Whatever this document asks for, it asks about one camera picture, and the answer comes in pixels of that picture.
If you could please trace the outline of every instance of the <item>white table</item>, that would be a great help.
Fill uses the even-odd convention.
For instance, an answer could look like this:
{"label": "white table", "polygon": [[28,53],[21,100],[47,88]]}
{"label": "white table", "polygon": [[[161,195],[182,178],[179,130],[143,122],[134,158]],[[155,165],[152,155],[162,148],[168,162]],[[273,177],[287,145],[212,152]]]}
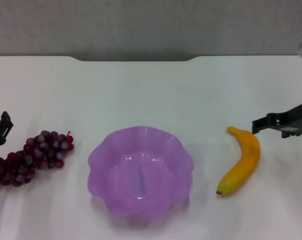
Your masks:
{"label": "white table", "polygon": [[[261,159],[236,194],[216,187],[240,157],[228,126],[302,104],[302,58],[198,57],[186,62],[83,62],[0,57],[0,116],[14,127],[0,156],[42,130],[67,133],[63,170],[0,188],[0,240],[302,240],[302,136],[257,134]],[[90,152],[112,131],[138,125],[176,135],[194,157],[189,203],[136,226],[87,190]]]}

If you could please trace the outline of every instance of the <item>purple bowl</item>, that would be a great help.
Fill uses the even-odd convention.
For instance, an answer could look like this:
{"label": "purple bowl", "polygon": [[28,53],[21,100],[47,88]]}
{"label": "purple bowl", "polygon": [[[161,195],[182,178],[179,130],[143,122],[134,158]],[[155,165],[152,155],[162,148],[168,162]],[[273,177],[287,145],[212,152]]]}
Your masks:
{"label": "purple bowl", "polygon": [[189,197],[194,162],[178,138],[150,126],[109,134],[88,158],[87,188],[119,218],[163,217]]}

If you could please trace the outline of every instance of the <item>bunch of grapes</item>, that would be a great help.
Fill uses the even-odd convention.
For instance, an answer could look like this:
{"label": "bunch of grapes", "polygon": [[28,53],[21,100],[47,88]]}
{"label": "bunch of grapes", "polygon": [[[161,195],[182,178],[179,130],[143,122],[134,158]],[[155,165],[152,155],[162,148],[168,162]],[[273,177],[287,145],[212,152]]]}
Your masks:
{"label": "bunch of grapes", "polygon": [[26,140],[23,150],[0,157],[0,185],[20,187],[28,184],[36,170],[62,168],[68,152],[74,149],[73,137],[56,131],[42,131]]}

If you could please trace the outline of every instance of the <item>yellow banana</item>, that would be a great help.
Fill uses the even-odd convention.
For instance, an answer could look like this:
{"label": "yellow banana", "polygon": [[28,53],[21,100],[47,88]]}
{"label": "yellow banana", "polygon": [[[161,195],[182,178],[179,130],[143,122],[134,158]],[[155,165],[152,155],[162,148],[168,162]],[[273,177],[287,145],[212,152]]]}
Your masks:
{"label": "yellow banana", "polygon": [[236,137],[241,146],[242,156],[221,179],[216,190],[219,195],[228,195],[240,188],[254,172],[260,159],[260,144],[251,132],[232,126],[228,127],[226,131]]}

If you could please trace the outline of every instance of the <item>gray wall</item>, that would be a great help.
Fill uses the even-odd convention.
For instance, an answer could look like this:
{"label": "gray wall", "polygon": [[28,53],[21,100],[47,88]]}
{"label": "gray wall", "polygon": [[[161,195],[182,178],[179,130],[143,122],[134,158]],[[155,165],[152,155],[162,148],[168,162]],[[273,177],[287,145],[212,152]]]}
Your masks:
{"label": "gray wall", "polygon": [[0,55],[179,61],[301,41],[302,0],[0,0]]}

